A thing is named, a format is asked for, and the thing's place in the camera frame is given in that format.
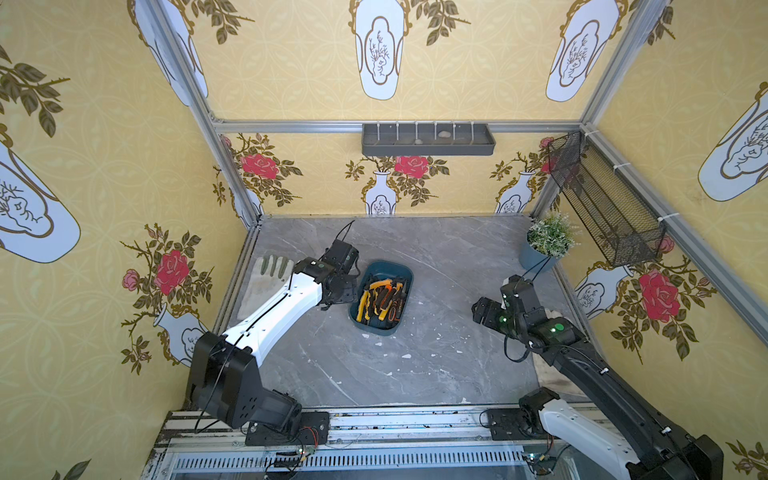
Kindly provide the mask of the teal plastic storage box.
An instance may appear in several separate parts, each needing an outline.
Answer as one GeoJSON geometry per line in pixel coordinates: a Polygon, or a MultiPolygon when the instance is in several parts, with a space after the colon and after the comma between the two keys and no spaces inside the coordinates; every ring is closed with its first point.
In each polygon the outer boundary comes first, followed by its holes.
{"type": "Polygon", "coordinates": [[[373,261],[364,271],[357,299],[349,307],[352,324],[366,333],[391,336],[404,320],[414,274],[405,265],[373,261]]]}

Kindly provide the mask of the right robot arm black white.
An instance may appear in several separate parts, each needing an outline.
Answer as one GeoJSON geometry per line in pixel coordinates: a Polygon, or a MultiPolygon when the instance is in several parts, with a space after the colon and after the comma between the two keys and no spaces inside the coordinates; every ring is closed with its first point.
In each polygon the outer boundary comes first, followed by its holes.
{"type": "Polygon", "coordinates": [[[490,409],[480,418],[495,440],[560,439],[616,479],[720,479],[724,453],[707,435],[693,437],[646,401],[600,356],[568,319],[551,318],[531,281],[513,275],[502,299],[478,299],[475,323],[516,340],[565,376],[605,415],[607,429],[541,387],[517,407],[490,409]]]}

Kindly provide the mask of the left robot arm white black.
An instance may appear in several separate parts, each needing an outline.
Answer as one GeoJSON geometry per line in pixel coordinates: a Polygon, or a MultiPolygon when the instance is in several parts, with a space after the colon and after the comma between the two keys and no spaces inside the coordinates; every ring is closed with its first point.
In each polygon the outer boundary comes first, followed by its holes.
{"type": "Polygon", "coordinates": [[[208,332],[197,340],[185,406],[231,428],[253,422],[295,435],[301,404],[264,387],[260,367],[306,312],[353,301],[358,258],[357,251],[339,259],[325,255],[299,263],[274,255],[257,258],[242,302],[253,311],[223,334],[208,332]]]}

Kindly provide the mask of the blue flower pot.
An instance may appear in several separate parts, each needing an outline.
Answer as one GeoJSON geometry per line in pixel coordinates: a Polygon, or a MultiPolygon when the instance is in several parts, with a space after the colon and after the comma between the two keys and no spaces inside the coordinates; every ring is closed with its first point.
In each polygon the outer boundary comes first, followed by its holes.
{"type": "Polygon", "coordinates": [[[518,260],[531,275],[547,272],[558,262],[557,257],[548,256],[536,250],[527,239],[522,243],[518,260]]]}

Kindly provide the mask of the left work glove beige green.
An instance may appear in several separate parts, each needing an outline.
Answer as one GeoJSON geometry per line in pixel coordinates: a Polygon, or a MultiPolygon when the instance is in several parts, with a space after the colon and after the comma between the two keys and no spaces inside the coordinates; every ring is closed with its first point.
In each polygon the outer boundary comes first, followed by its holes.
{"type": "Polygon", "coordinates": [[[290,280],[293,269],[294,262],[287,257],[258,257],[251,269],[236,319],[245,320],[278,293],[290,280]]]}

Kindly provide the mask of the green white artificial plant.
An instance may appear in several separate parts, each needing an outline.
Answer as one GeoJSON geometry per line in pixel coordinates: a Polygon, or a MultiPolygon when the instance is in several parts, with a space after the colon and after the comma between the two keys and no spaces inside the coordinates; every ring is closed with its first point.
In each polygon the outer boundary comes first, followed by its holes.
{"type": "Polygon", "coordinates": [[[526,240],[538,253],[560,259],[578,245],[578,234],[567,214],[552,211],[532,224],[526,240]]]}

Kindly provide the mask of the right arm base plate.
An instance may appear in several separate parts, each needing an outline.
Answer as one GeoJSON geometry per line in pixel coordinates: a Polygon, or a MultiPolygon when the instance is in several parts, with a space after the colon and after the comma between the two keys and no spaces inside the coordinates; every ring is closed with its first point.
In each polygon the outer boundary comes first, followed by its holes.
{"type": "Polygon", "coordinates": [[[540,421],[525,409],[487,409],[480,414],[479,421],[482,427],[490,431],[494,441],[547,440],[549,438],[540,421]]]}

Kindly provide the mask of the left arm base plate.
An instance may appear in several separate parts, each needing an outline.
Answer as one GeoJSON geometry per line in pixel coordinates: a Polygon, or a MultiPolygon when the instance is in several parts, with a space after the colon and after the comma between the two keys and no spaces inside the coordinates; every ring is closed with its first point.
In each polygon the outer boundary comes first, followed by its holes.
{"type": "Polygon", "coordinates": [[[328,441],[330,413],[303,411],[283,428],[250,422],[246,433],[246,446],[283,446],[293,443],[318,447],[328,441]]]}

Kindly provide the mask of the grey wall shelf tray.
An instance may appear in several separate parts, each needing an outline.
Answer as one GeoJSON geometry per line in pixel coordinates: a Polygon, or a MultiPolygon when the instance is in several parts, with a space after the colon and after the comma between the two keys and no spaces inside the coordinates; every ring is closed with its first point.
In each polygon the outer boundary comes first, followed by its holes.
{"type": "Polygon", "coordinates": [[[362,154],[400,156],[491,156],[497,142],[485,123],[377,122],[363,126],[362,154]]]}

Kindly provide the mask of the aluminium front rail frame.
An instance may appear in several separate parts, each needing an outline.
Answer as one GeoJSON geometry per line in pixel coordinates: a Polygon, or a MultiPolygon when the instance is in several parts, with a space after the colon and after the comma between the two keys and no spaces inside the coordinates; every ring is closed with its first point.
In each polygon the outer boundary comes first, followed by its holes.
{"type": "Polygon", "coordinates": [[[516,477],[533,478],[534,459],[554,467],[554,479],[607,479],[607,473],[560,439],[494,441],[481,426],[487,409],[513,404],[374,407],[317,407],[328,411],[325,445],[293,443],[246,446],[249,423],[229,428],[192,411],[170,413],[142,473],[145,479],[184,476],[242,478],[276,474],[342,471],[510,467],[516,477]]]}

